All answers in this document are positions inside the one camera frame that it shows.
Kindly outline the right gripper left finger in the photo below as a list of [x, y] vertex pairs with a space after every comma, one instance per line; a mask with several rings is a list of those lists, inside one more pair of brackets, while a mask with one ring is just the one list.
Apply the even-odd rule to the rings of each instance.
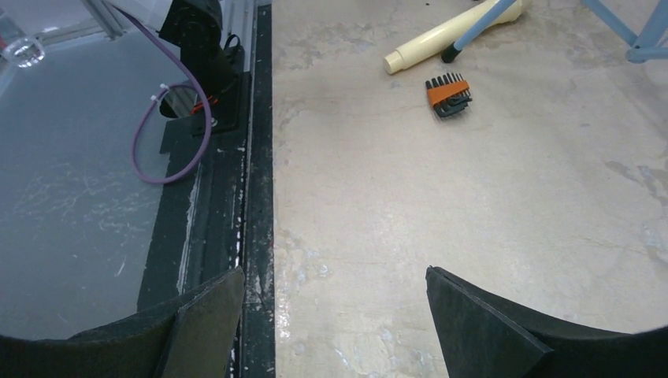
[[3, 377], [224, 377], [244, 298], [230, 269], [161, 304], [69, 339], [1, 337]]

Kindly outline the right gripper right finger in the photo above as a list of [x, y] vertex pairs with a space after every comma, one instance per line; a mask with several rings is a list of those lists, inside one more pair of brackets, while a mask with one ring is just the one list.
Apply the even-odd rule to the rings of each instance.
[[665, 377], [667, 328], [636, 334], [564, 321], [441, 267], [425, 275], [451, 377]]

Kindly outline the beige microphone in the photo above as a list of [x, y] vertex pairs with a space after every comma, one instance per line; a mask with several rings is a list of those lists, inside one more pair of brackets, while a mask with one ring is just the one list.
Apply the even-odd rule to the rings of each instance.
[[517, 20], [530, 1], [484, 1], [396, 47], [383, 60], [384, 70], [393, 75], [445, 50], [459, 54], [484, 30]]

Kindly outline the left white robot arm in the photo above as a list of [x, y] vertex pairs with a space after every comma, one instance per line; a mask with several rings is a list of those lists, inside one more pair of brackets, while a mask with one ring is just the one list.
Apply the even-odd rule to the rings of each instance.
[[221, 47], [223, 13], [219, 1], [117, 0], [111, 6], [159, 39], [180, 49], [180, 62], [193, 75], [205, 96], [217, 97], [229, 90], [237, 74]]

